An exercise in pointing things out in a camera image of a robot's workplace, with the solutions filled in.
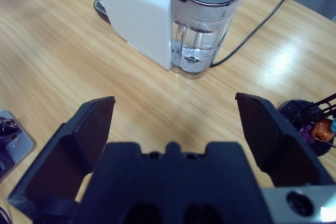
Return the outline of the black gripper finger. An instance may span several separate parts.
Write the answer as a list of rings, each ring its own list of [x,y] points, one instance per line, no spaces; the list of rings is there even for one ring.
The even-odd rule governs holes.
[[[85,102],[63,123],[8,196],[32,221],[70,221],[77,193],[108,140],[114,97]]]
[[[235,99],[246,142],[274,186],[335,183],[311,147],[269,100],[246,93],[237,93]]]

